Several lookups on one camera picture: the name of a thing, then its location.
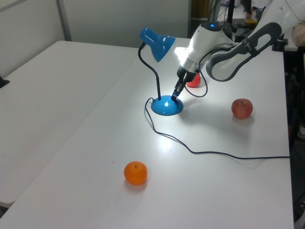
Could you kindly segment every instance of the red apple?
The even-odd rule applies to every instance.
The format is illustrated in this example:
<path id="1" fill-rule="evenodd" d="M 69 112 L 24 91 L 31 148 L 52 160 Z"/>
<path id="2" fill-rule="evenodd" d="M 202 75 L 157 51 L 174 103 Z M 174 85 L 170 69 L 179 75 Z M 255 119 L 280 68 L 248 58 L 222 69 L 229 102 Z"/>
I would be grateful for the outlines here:
<path id="1" fill-rule="evenodd" d="M 253 105 L 248 99 L 236 99 L 232 103 L 232 112 L 236 118 L 245 119 L 250 116 L 253 111 Z"/>
<path id="2" fill-rule="evenodd" d="M 200 74 L 198 73 L 195 78 L 193 79 L 192 82 L 187 82 L 186 85 L 188 87 L 197 87 L 201 82 L 201 79 L 200 79 Z"/>

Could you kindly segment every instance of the wall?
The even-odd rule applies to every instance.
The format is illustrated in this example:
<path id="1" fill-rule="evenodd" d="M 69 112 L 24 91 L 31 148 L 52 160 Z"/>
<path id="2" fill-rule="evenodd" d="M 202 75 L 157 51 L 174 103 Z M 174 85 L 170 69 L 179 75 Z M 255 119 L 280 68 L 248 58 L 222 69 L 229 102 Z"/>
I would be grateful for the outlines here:
<path id="1" fill-rule="evenodd" d="M 139 47 L 140 31 L 188 35 L 189 0 L 61 0 L 72 41 Z"/>
<path id="2" fill-rule="evenodd" d="M 26 0 L 0 12 L 0 75 L 64 40 L 55 0 Z"/>

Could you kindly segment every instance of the table surface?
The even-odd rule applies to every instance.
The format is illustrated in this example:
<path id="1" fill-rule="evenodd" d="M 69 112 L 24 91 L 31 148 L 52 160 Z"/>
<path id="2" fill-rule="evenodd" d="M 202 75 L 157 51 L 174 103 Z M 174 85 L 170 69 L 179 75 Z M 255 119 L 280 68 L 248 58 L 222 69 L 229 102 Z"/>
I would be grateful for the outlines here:
<path id="1" fill-rule="evenodd" d="M 0 206 L 9 207 L 33 181 L 137 58 L 135 50 L 57 42 L 6 77 L 10 83 L 0 89 Z"/>
<path id="2" fill-rule="evenodd" d="M 177 39 L 174 45 L 186 47 L 188 42 Z M 113 49 L 121 55 L 118 47 Z M 149 47 L 143 50 L 143 58 L 160 75 L 162 94 L 171 94 L 178 79 L 173 50 L 159 63 Z M 288 156 L 282 63 L 282 53 L 269 47 L 228 82 L 207 76 L 206 97 L 183 91 L 179 98 L 184 109 L 178 115 L 159 116 L 149 107 L 157 130 L 194 151 Z M 192 91 L 202 94 L 205 86 Z M 293 228 L 289 159 L 193 155 L 151 129 L 144 114 L 151 96 L 157 96 L 155 77 L 134 58 L 0 219 L 0 229 Z M 237 98 L 252 101 L 248 119 L 233 117 L 231 104 Z M 141 186 L 129 185 L 123 175 L 135 160 L 148 168 L 148 180 Z"/>

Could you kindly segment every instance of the tangerine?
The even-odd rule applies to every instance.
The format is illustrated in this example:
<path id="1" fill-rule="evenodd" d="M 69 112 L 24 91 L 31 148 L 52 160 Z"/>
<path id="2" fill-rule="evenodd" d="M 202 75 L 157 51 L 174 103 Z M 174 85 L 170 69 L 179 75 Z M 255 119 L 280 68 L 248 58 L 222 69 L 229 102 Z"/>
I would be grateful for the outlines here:
<path id="1" fill-rule="evenodd" d="M 132 161 L 124 169 L 126 180 L 132 185 L 141 185 L 146 181 L 147 168 L 140 161 Z"/>

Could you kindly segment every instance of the white robotic arm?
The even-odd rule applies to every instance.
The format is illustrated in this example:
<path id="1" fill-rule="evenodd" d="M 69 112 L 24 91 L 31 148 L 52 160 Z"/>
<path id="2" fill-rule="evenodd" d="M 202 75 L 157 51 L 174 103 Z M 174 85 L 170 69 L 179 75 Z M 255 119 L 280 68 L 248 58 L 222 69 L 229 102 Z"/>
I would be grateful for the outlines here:
<path id="1" fill-rule="evenodd" d="M 271 0 L 255 30 L 237 45 L 223 33 L 220 26 L 212 23 L 200 25 L 186 49 L 187 58 L 181 59 L 177 72 L 179 81 L 172 99 L 175 101 L 185 83 L 196 76 L 198 62 L 203 56 L 206 55 L 200 67 L 207 61 L 206 71 L 212 79 L 221 82 L 231 80 L 241 66 L 304 19 L 305 0 Z"/>

